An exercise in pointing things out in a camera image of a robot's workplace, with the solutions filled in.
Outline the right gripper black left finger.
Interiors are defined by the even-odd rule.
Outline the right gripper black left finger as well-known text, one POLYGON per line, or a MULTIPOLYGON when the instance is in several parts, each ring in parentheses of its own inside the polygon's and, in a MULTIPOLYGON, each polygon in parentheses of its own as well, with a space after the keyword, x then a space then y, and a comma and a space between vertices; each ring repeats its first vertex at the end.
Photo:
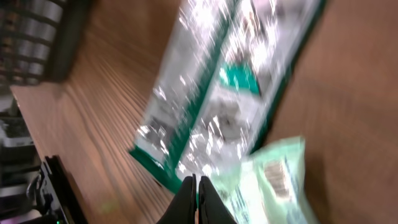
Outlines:
POLYGON ((157 224, 195 224, 197 211, 196 175, 184 178, 165 213, 157 224))

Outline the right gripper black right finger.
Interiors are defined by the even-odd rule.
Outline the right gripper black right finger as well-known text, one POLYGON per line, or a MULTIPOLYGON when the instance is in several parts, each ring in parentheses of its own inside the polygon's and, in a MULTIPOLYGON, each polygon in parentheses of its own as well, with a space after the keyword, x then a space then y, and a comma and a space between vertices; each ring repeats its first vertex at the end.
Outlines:
POLYGON ((198 191, 199 224, 236 224, 210 179, 202 176, 198 191))

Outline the teal snack wrapper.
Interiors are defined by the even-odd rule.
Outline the teal snack wrapper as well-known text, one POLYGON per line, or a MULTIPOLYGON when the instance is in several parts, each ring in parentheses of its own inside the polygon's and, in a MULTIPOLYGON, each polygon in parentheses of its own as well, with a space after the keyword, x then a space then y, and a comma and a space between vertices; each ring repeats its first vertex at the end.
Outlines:
POLYGON ((281 139, 210 177, 236 223, 311 224, 304 192, 305 140, 281 139))

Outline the green gloves package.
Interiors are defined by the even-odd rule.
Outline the green gloves package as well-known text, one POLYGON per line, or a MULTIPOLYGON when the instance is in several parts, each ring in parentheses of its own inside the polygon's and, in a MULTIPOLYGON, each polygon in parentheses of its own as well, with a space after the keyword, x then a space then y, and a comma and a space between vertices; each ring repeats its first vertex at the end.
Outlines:
POLYGON ((184 1, 131 156, 177 192, 257 150, 324 6, 184 1))

